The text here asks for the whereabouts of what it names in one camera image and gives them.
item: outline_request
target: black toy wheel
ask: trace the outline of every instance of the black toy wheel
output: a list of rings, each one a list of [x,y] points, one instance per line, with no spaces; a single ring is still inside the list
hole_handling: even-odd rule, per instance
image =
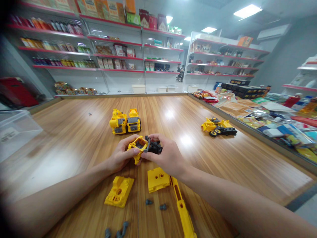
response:
[[[216,137],[218,134],[216,132],[212,131],[212,132],[209,132],[209,135],[211,137]]]

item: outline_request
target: yellow toy truck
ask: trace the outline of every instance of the yellow toy truck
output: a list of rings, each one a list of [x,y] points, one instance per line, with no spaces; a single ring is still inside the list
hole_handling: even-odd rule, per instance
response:
[[[109,122],[112,128],[112,134],[119,135],[126,133],[126,114],[119,111],[118,109],[113,109],[112,118]]]
[[[127,125],[128,132],[137,132],[141,130],[141,121],[136,108],[130,109]]]

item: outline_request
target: person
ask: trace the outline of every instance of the person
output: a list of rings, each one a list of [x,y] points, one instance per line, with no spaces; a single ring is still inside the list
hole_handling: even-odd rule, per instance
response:
[[[138,153],[125,151],[138,135],[121,140],[113,154],[91,169],[39,191],[10,206],[11,224],[19,237],[42,237],[77,202],[109,175],[121,170]],[[141,157],[155,162],[167,174],[205,199],[244,237],[316,237],[317,228],[297,214],[230,181],[205,173],[182,157],[176,142],[162,134],[149,135],[163,147],[160,155]]]

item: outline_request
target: clear plastic container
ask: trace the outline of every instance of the clear plastic container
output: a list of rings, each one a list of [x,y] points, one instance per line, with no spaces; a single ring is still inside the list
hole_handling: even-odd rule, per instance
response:
[[[26,110],[0,112],[0,162],[42,131]]]

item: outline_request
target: label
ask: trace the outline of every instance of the label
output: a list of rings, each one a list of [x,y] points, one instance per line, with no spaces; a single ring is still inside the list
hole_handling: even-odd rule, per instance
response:
[[[20,134],[16,129],[13,127],[9,127],[5,129],[4,131],[0,132],[0,143],[5,143],[8,140],[11,140],[16,135]]]

